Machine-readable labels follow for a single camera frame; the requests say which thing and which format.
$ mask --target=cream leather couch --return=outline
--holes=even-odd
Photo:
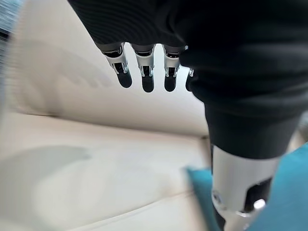
[[[8,50],[0,135],[1,231],[203,231],[185,167],[206,167],[204,106],[145,93],[132,48],[122,88],[65,0],[28,0]]]

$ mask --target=teal pillow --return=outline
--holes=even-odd
[[[188,175],[209,231],[220,231],[212,200],[211,171],[190,170]],[[248,231],[303,231],[308,229],[308,143],[284,156],[273,181],[267,207]]]

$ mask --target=black sleeve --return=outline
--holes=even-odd
[[[180,62],[197,74],[211,141],[248,158],[282,155],[308,105],[308,1],[180,1],[169,22],[188,44]]]

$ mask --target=couch backrest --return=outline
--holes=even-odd
[[[66,0],[28,0],[12,35],[6,69],[14,109],[27,114],[116,127],[204,136],[204,106],[185,89],[188,69],[180,67],[177,87],[164,89],[164,58],[155,48],[154,91],[142,90],[135,54],[125,45],[133,84],[121,87]]]

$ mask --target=black fingertip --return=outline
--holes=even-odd
[[[142,88],[145,92],[149,93],[154,89],[154,79],[153,76],[142,77]]]
[[[124,88],[129,88],[132,84],[132,79],[129,71],[127,73],[118,74],[117,78],[119,79],[121,86]]]
[[[176,77],[167,77],[165,76],[165,89],[169,92],[173,91],[175,89],[177,83]]]
[[[191,83],[191,81],[192,81],[192,78],[193,78],[193,77],[191,77],[190,75],[187,76],[186,84],[185,84],[185,87],[186,87],[186,90],[187,90],[187,91],[192,91],[192,90],[191,90],[191,87],[190,87],[190,83]]]

